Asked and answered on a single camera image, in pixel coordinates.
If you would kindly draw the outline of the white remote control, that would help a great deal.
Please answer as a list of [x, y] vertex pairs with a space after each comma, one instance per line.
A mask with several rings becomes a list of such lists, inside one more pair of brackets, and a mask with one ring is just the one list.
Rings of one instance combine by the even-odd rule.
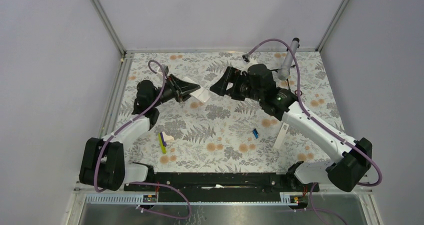
[[[190, 79], [187, 76], [183, 77], [182, 80], [188, 83], [197, 84], [196, 81]], [[210, 91], [203, 86], [200, 86], [199, 89], [197, 89], [194, 92], [191, 92], [190, 95], [196, 98], [198, 101], [200, 101], [203, 104], [205, 104], [211, 98]]]

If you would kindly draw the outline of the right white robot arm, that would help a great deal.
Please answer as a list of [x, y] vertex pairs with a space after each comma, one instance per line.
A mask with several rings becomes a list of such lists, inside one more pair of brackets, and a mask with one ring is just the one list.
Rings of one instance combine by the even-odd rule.
[[368, 139], [356, 140], [317, 117], [293, 92], [278, 87], [264, 64], [252, 65], [247, 71], [229, 66], [209, 90], [237, 101], [257, 101], [266, 114], [299, 130], [328, 155], [328, 161], [300, 161], [289, 168], [286, 183], [293, 191], [322, 183], [351, 192], [372, 165], [372, 143]]

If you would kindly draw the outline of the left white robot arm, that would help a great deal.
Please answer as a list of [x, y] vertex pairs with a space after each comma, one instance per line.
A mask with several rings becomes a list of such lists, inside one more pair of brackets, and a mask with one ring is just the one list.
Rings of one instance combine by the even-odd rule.
[[152, 189], [155, 177], [146, 164], [125, 160], [124, 151], [141, 135], [156, 124], [160, 112], [158, 106], [174, 99], [181, 103], [201, 86], [170, 74], [156, 87], [150, 80], [142, 80], [136, 86], [133, 112], [120, 128], [102, 138], [90, 138], [84, 148], [79, 172], [79, 182], [94, 186], [99, 191], [118, 190], [121, 185], [136, 182], [144, 191]]

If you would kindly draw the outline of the white rectangular stick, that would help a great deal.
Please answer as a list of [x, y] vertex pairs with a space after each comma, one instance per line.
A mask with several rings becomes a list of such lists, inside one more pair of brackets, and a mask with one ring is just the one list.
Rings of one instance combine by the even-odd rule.
[[290, 126], [285, 122], [281, 124], [280, 130], [272, 146], [273, 149], [281, 150], [285, 147], [286, 135], [287, 135], [289, 127]]

